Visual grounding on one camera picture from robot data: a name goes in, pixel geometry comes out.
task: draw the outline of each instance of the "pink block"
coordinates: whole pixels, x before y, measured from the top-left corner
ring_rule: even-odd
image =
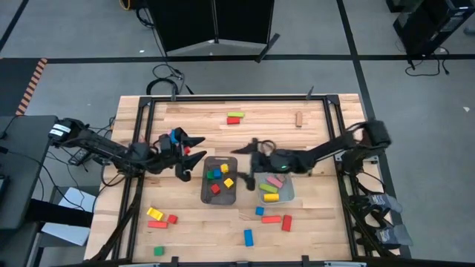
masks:
[[[272,183],[273,185],[277,186],[278,188],[282,188],[282,182],[277,180],[274,177],[267,177],[267,182]]]

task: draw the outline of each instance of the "wooden tabletop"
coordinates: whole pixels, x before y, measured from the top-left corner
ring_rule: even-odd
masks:
[[[348,127],[364,121],[358,94],[340,94],[344,123]],[[123,96],[119,103],[112,140],[123,145],[131,142],[139,96]],[[227,125],[230,111],[245,113],[239,125]],[[303,126],[295,127],[295,114],[303,114]],[[334,125],[336,115],[331,108]],[[142,125],[148,111],[145,109]],[[161,102],[155,108],[151,140],[170,129],[181,127],[189,136],[204,136],[206,141],[191,150],[208,151],[206,156],[234,156],[238,170],[249,171],[248,155],[230,154],[247,145],[252,137],[271,139],[279,148],[310,149],[329,141],[322,102]],[[377,165],[365,163],[366,172],[379,177]],[[263,224],[255,215],[260,204],[258,191],[247,191],[237,181],[237,200],[233,205],[207,205],[200,200],[203,160],[192,171],[190,182],[174,177],[173,170],[160,175],[146,174],[140,207],[134,262],[169,262],[172,256],[180,262],[224,261],[297,261],[301,255],[310,260],[351,259],[344,224],[333,159],[319,162],[312,176],[292,175],[295,199],[266,205],[266,215],[292,215],[292,231],[281,230],[281,224]],[[105,170],[105,178],[116,175],[113,167]],[[365,175],[360,181],[369,189],[381,190],[381,184]],[[123,184],[106,188],[96,203],[96,212],[85,259],[98,252],[117,225]],[[178,216],[176,225],[168,229],[148,228],[146,214],[154,207]],[[252,229],[253,247],[244,245],[243,230]],[[121,256],[125,256],[128,228],[122,240]],[[155,246],[164,246],[165,254],[154,256]]]

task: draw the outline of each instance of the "toy block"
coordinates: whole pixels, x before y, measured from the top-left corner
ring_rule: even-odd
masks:
[[[215,179],[221,179],[221,170],[220,169],[214,169],[213,170],[213,177]]]
[[[161,220],[163,217],[163,213],[159,212],[158,210],[154,208],[149,208],[147,211],[147,215],[156,219],[156,220]]]
[[[281,181],[282,183],[285,182],[285,176],[283,174],[277,174],[276,177],[277,180]]]
[[[255,208],[255,214],[259,215],[259,216],[264,215],[264,208],[263,207],[256,207]]]
[[[267,185],[267,184],[264,184],[264,183],[260,184],[259,188],[264,190],[264,191],[267,191],[269,193],[274,193],[274,194],[277,193],[277,191],[278,191],[278,189],[273,187],[272,185]]]
[[[252,230],[251,229],[246,229],[244,230],[244,242],[246,246],[253,246],[254,245],[254,240],[252,239]]]
[[[207,177],[208,179],[214,179],[213,171],[208,171],[208,172],[206,172],[206,177]]]
[[[168,222],[148,221],[150,228],[168,228]]]
[[[217,184],[212,185],[212,186],[211,186],[211,191],[213,191],[213,194],[214,194],[214,195],[219,194],[219,193],[221,192],[220,186],[217,185]]]
[[[244,112],[228,112],[229,117],[244,118]]]
[[[292,216],[284,215],[284,221],[282,222],[282,231],[290,231],[292,226]]]
[[[262,216],[261,222],[262,223],[280,223],[281,217],[280,216]]]
[[[167,222],[172,223],[172,224],[177,224],[178,217],[174,216],[173,214],[170,214],[168,216]]]
[[[222,172],[223,174],[229,173],[229,166],[228,166],[227,164],[222,164],[222,165],[221,165],[221,172]]]
[[[302,112],[297,112],[295,115],[295,126],[301,128],[304,123],[304,116],[302,115]]]
[[[240,118],[237,118],[237,117],[228,117],[226,121],[228,125],[240,124]]]
[[[264,194],[265,202],[276,202],[279,201],[279,194]]]
[[[154,256],[163,256],[164,253],[165,249],[162,246],[154,248]]]
[[[274,177],[267,177],[267,182],[272,183],[273,185],[277,186],[278,188],[282,188],[282,182]]]
[[[226,179],[226,180],[224,181],[224,185],[226,185],[226,187],[227,187],[228,189],[230,189],[230,188],[232,187],[232,185],[234,185],[234,182],[232,181],[231,178],[228,178],[228,179]]]

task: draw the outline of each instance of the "black panel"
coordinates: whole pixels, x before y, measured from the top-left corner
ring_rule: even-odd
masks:
[[[220,39],[266,44],[274,0],[216,0]]]
[[[165,51],[214,39],[211,0],[147,0]]]

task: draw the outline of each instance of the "black stand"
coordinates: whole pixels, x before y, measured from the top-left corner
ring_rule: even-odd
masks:
[[[63,225],[90,227],[91,212],[66,208],[45,201],[31,200],[25,219],[28,222],[59,223]]]

